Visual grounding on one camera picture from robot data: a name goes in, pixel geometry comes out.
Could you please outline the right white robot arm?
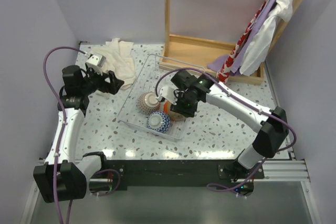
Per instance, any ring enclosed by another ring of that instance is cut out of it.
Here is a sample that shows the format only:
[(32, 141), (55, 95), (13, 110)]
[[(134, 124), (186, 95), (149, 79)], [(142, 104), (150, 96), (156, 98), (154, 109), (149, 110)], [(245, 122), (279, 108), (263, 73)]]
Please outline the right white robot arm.
[(247, 124), (257, 135), (228, 170), (246, 178), (264, 158), (273, 158), (289, 134), (287, 116), (281, 107), (270, 109), (242, 97), (208, 74), (196, 77), (186, 69), (178, 70), (171, 78), (177, 87), (172, 110), (186, 118), (195, 115), (200, 101), (217, 106)]

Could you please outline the white wire dish rack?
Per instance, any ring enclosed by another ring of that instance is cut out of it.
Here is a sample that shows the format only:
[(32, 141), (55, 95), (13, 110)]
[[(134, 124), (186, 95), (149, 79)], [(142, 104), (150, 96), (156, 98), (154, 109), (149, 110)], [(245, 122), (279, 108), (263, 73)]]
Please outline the white wire dish rack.
[(164, 137), (170, 141), (183, 138), (188, 119), (169, 112), (177, 101), (178, 88), (171, 82), (174, 69), (187, 68), (187, 72), (198, 77), (204, 67), (150, 54), (138, 74), (124, 102), (118, 118), (127, 126)]

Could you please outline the black glossy bowl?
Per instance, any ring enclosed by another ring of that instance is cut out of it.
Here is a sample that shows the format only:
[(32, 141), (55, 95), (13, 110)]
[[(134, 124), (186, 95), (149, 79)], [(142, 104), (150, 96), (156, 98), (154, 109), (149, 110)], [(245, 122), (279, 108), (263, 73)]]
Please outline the black glossy bowl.
[(182, 121), (185, 119), (183, 115), (173, 112), (171, 110), (167, 110), (167, 114), (169, 115), (172, 121)]

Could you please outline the orange bowl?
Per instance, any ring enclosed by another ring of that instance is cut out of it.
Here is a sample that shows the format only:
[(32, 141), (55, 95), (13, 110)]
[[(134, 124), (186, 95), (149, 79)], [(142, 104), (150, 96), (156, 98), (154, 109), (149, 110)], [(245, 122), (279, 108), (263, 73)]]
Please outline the orange bowl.
[(166, 114), (169, 114), (169, 111), (170, 111), (170, 102), (169, 101), (166, 101), (164, 106), (163, 106), (163, 112), (166, 113)]

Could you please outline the blue white patterned bowl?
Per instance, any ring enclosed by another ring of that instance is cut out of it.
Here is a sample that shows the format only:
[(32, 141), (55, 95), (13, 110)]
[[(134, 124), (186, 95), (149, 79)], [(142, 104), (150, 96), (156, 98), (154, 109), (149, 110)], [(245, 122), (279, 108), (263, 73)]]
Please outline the blue white patterned bowl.
[(167, 113), (155, 111), (149, 115), (146, 126), (156, 132), (166, 133), (171, 127), (171, 119)]

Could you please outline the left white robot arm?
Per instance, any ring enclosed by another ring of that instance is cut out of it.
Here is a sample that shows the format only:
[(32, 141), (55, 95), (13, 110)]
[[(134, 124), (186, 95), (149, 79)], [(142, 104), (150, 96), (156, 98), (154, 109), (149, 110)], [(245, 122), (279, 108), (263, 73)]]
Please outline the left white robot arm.
[(44, 164), (36, 166), (34, 180), (46, 203), (83, 199), (88, 191), (90, 178), (103, 178), (109, 165), (103, 152), (84, 154), (75, 163), (79, 131), (87, 114), (89, 95), (96, 91), (117, 94), (124, 82), (114, 72), (98, 73), (77, 65), (63, 68), (64, 86), (57, 93), (58, 126), (50, 152)]

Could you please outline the brown patterned bowl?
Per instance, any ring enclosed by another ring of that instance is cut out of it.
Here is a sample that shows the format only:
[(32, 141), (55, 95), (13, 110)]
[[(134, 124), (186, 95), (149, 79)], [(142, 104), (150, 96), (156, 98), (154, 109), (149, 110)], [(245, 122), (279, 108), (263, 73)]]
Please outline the brown patterned bowl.
[(150, 115), (160, 109), (160, 102), (156, 99), (155, 93), (147, 92), (139, 96), (137, 107), (141, 113)]

